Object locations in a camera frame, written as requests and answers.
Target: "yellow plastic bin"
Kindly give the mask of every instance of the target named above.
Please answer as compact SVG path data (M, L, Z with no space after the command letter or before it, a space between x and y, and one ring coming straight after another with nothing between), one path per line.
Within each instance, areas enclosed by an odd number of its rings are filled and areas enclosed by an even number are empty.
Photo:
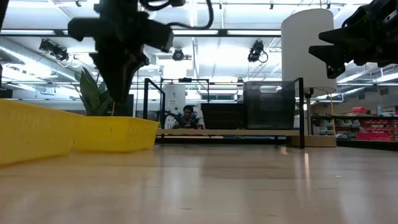
M132 152L155 144L159 123L132 117L87 116L81 119L77 151Z
M81 115L0 100L0 165L68 154Z

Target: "security camera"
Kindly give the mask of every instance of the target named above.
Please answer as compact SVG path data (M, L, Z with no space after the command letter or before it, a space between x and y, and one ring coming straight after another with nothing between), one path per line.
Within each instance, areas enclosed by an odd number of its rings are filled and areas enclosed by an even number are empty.
M181 61L183 59L184 59L184 53L182 52L182 49L175 49L173 53L173 60Z

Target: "ceiling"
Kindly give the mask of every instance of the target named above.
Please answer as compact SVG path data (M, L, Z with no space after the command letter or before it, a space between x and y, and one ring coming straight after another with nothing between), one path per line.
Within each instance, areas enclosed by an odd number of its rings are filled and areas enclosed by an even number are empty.
M77 7L75 0L10 0L3 29L67 29L68 21L74 17L97 17L92 10L95 0L83 1L82 7ZM270 9L268 0L212 0L215 11L215 21L212 29L280 29L284 19L291 14L310 9L326 8L327 0L273 0L274 8ZM352 15L354 11L370 0L331 0L330 11L335 15L335 27L341 27L343 21ZM187 1L184 7L167 7L158 12L152 12L150 18L159 22L182 22L186 24L196 24L198 26L206 24L208 20L208 10L205 0ZM82 42L69 37L46 37L56 44L67 48L71 58L76 59L67 63L56 63L55 59L49 55L43 55L39 50L42 37L0 37L0 46L7 40L10 45L16 44L25 50L14 50L22 55L38 56L37 63L48 60L51 69L63 69L63 73L73 76L74 72L81 70L81 66L87 67L91 72L95 72L95 66L88 56L88 52L93 52L94 41L92 38L85 38ZM266 78L280 78L281 70L281 43L280 38L264 37L260 38L267 52L269 61L260 67L260 63L249 63L247 60L248 52L255 40L255 37L176 37L174 47L183 49L184 54L195 54L195 64L197 66L197 76L209 78L217 82L236 81L237 78L244 80L265 80ZM149 58L164 55L164 53L146 47L144 52ZM172 60L151 61L150 67L144 67L141 75L149 76L153 80L159 80L161 75L166 75L165 70L179 67L181 64ZM187 65L192 69L193 63ZM354 64L347 64L347 71L339 79L349 77L363 72L355 80L371 80L370 71L373 76L377 75L378 69L369 64L366 67L357 67Z

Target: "man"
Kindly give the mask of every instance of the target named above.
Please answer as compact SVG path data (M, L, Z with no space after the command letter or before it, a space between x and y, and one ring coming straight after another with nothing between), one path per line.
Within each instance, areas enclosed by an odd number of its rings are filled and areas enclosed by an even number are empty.
M184 106L184 115L181 119L175 118L176 121L173 124L173 129L178 128L193 128L193 129L203 129L203 124L199 123L193 115L193 106Z

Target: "wall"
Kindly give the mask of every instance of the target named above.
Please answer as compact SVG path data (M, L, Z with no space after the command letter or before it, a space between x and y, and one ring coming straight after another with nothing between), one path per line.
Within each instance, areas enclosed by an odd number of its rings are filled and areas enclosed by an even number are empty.
M381 104L380 97L377 92L366 92L365 99L359 100L358 94L352 94L352 96L346 97L344 103L334 104L334 114L344 114L352 112L354 107L363 106L367 110L371 110L372 114L376 114L376 108ZM389 87L389 94L381 96L382 104L384 105L384 111L395 111L395 105L398 105L398 88ZM325 113L331 113L331 105L324 103L317 103L312 106L312 113L318 113L323 115Z

